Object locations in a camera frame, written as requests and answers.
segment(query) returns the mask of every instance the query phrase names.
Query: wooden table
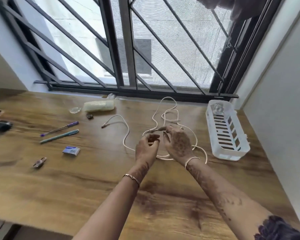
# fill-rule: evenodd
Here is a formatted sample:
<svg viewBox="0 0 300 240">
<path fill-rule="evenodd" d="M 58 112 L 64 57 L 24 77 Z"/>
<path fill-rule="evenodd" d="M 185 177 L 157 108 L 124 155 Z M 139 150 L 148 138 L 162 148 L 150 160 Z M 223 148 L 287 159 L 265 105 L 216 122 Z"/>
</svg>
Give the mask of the wooden table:
<svg viewBox="0 0 300 240">
<path fill-rule="evenodd" d="M 122 140 L 127 128 L 101 125 L 114 114 L 130 126 L 127 145 L 134 148 L 142 133 L 154 127 L 151 117 L 157 103 L 116 100 L 116 109 L 71 114 L 64 108 L 66 95 L 0 90 L 1 119 L 13 128 L 0 135 L 0 219 L 74 235 L 134 164 L 134 152 Z M 77 96 L 80 103 L 97 100 Z M 162 104 L 160 112 L 171 108 Z M 204 106 L 178 106 L 182 124 L 192 128 L 198 145 L 208 153 L 208 165 L 300 230 L 300 222 L 260 142 L 243 111 L 238 117 L 251 142 L 251 150 L 238 162 L 213 157 Z M 156 116 L 159 124 L 163 122 Z M 46 144 L 41 133 L 73 121 L 80 132 Z M 76 157 L 66 146 L 80 147 Z M 159 153 L 164 155 L 163 145 Z M 32 165 L 47 157 L 40 170 Z M 191 175 L 175 161 L 158 160 L 141 184 L 120 239 L 236 239 Z"/>
</svg>

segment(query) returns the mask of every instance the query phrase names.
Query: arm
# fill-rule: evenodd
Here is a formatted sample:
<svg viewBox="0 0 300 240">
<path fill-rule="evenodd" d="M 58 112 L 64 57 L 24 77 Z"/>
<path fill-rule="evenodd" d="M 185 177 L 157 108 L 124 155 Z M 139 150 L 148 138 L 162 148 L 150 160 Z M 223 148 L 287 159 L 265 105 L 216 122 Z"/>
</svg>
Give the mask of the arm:
<svg viewBox="0 0 300 240">
<path fill-rule="evenodd" d="M 168 153 L 182 166 L 194 157 L 190 139 L 179 128 L 162 127 L 164 145 Z M 198 182 L 212 201 L 224 221 L 239 240 L 252 240 L 258 233 L 258 227 L 271 214 L 259 203 L 229 183 L 202 160 L 194 158 L 189 161 L 187 170 Z"/>
<path fill-rule="evenodd" d="M 128 174 L 135 177 L 139 183 L 156 159 L 158 138 L 159 135 L 155 134 L 143 136 L 136 146 L 136 163 Z M 124 176 L 73 240 L 118 239 L 138 189 L 139 185 L 134 179 Z"/>
</svg>

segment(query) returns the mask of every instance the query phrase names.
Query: white cable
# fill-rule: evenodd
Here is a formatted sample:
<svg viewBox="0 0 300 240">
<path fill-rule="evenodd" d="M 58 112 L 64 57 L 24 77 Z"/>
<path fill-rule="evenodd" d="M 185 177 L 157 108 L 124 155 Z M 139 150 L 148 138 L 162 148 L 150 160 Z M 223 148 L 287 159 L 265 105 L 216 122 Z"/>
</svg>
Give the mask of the white cable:
<svg viewBox="0 0 300 240">
<path fill-rule="evenodd" d="M 177 107 L 177 102 L 176 102 L 172 97 L 164 97 L 164 98 L 160 101 L 157 110 L 155 111 L 155 113 L 154 113 L 153 116 L 152 116 L 152 120 L 153 120 L 153 121 L 155 122 L 155 124 L 156 124 L 155 127 L 152 128 L 152 129 L 146 130 L 146 131 L 142 134 L 142 136 L 144 136 L 144 135 L 147 134 L 147 133 L 153 133 L 153 132 L 155 132 L 155 131 L 158 130 L 158 122 L 155 120 L 155 116 L 156 116 L 156 114 L 157 114 L 157 112 L 158 112 L 158 110 L 159 110 L 159 108 L 160 108 L 161 102 L 162 102 L 163 100 L 165 100 L 165 99 L 172 99 L 176 104 L 174 105 L 173 108 L 167 109 L 167 110 L 161 115 L 161 118 L 163 118 L 163 126 L 165 126 L 166 121 L 168 121 L 168 122 L 170 122 L 170 123 L 175 123 L 175 124 L 177 124 L 177 125 L 180 126 L 180 127 L 185 127 L 185 128 L 187 128 L 187 129 L 189 129 L 189 130 L 194 134 L 194 136 L 195 136 L 195 145 L 192 145 L 192 150 L 194 150 L 195 148 L 201 149 L 201 150 L 204 152 L 205 156 L 206 156 L 206 162 L 205 162 L 205 163 L 207 163 L 207 161 L 208 161 L 207 153 L 206 153 L 206 151 L 205 151 L 203 148 L 201 148 L 200 146 L 198 146 L 198 138 L 197 138 L 196 134 L 195 134 L 195 133 L 192 131 L 192 129 L 190 129 L 189 127 L 187 127 L 187 126 L 185 126 L 185 125 L 182 125 L 182 124 L 179 124 L 179 122 L 180 122 L 180 120 L 179 120 L 179 111 L 176 109 L 176 107 Z M 177 112 L 176 120 L 168 120 L 168 119 L 166 118 L 166 113 L 168 113 L 168 112 L 170 112 L 170 111 L 172 111 L 172 110 L 176 110 L 176 112 Z M 132 148 L 130 148 L 130 147 L 128 147 L 128 146 L 125 145 L 125 141 L 126 141 L 126 138 L 127 138 L 128 134 L 130 133 L 130 129 L 129 129 L 129 126 L 128 126 L 127 122 L 124 120 L 124 118 L 123 118 L 121 115 L 116 114 L 116 115 L 112 116 L 110 119 L 108 119 L 108 120 L 101 126 L 101 128 L 104 128 L 104 127 L 106 127 L 107 125 L 109 125 L 108 122 L 109 122 L 113 117 L 116 117 L 116 116 L 121 117 L 121 118 L 123 119 L 124 124 L 125 124 L 125 125 L 127 126 L 127 128 L 128 128 L 128 132 L 127 132 L 127 134 L 125 135 L 125 137 L 123 138 L 122 144 L 124 145 L 124 147 L 126 147 L 126 148 L 128 148 L 128 149 L 130 149 L 130 150 L 132 150 L 132 151 L 136 151 L 136 150 L 134 150 L 134 149 L 132 149 Z M 169 154 L 168 154 L 168 155 L 165 155 L 165 156 L 157 155 L 157 158 L 159 158 L 159 159 L 161 159 L 161 160 L 173 160 L 173 158 L 169 158 L 169 156 L 170 156 Z"/>
</svg>

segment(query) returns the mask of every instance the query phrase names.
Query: purple sleeve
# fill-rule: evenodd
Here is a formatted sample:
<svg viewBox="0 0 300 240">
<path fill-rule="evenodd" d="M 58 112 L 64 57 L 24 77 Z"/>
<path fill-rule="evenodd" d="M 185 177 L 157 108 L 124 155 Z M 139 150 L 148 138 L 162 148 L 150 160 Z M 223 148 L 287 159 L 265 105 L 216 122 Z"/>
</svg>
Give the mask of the purple sleeve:
<svg viewBox="0 0 300 240">
<path fill-rule="evenodd" d="M 300 232 L 290 226 L 281 217 L 269 216 L 259 226 L 259 233 L 254 235 L 255 240 L 300 240 Z"/>
</svg>

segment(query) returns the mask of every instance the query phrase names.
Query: dark cloth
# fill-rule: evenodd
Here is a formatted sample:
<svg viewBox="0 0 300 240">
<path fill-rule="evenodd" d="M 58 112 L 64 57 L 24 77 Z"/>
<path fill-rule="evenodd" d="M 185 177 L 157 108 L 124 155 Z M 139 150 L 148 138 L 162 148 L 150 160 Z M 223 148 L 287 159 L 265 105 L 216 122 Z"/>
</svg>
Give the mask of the dark cloth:
<svg viewBox="0 0 300 240">
<path fill-rule="evenodd" d="M 255 240 L 300 240 L 300 232 L 290 226 L 281 217 L 269 216 L 259 226 L 259 233 L 254 235 Z"/>
<path fill-rule="evenodd" d="M 197 0 L 207 9 L 217 6 L 232 10 L 231 20 L 247 20 L 261 14 L 267 0 Z"/>
</svg>

